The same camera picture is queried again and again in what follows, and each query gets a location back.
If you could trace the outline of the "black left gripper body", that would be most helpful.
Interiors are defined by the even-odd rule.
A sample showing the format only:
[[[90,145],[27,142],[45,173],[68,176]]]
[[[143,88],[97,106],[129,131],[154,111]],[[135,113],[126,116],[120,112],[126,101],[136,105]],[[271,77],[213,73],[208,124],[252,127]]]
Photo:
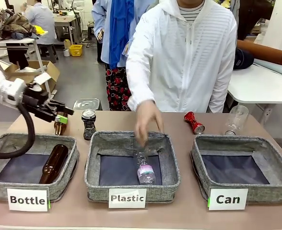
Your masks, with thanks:
[[[44,90],[35,91],[33,88],[25,88],[19,104],[20,113],[22,109],[44,121],[53,122],[59,111],[59,102],[49,99],[48,93]]]

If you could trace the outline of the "person's right hand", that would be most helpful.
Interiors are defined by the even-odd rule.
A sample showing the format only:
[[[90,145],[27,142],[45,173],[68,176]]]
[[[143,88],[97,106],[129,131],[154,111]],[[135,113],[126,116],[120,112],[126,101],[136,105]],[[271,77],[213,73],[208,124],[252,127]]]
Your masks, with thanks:
[[[135,136],[138,143],[144,147],[148,140],[148,125],[155,121],[160,132],[164,131],[162,114],[156,104],[147,100],[142,102],[136,110]]]

